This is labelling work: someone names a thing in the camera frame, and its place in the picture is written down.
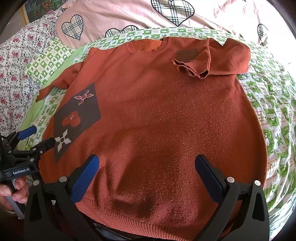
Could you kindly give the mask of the person's left hand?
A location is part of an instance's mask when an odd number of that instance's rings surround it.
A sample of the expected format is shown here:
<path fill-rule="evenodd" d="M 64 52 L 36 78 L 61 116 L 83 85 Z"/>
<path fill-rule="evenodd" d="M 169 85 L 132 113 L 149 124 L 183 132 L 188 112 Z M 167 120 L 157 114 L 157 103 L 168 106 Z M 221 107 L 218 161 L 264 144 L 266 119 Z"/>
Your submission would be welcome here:
<path fill-rule="evenodd" d="M 15 189 L 12 191 L 8 185 L 0 185 L 0 202 L 1 207 L 7 211 L 13 211 L 12 206 L 7 201 L 6 197 L 11 196 L 13 201 L 16 201 L 21 204 L 26 204 L 29 196 L 29 186 L 27 184 L 27 177 L 17 178 L 15 180 Z"/>

